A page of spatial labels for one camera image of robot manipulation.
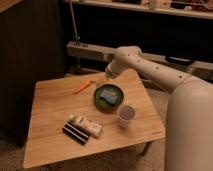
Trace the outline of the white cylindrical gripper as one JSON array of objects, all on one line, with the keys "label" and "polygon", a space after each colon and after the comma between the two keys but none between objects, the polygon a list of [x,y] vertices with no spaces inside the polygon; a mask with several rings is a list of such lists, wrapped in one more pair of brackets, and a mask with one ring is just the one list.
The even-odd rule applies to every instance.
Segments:
[{"label": "white cylindrical gripper", "polygon": [[122,65],[113,59],[105,69],[106,80],[118,77],[123,71]]}]

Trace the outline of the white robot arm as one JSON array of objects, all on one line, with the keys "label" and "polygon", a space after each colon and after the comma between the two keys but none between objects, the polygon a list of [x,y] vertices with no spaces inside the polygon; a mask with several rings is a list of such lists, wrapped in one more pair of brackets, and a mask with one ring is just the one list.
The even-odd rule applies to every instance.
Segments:
[{"label": "white robot arm", "polygon": [[165,171],[213,171],[213,84],[142,57],[137,46],[115,49],[110,78],[132,68],[170,94]]}]

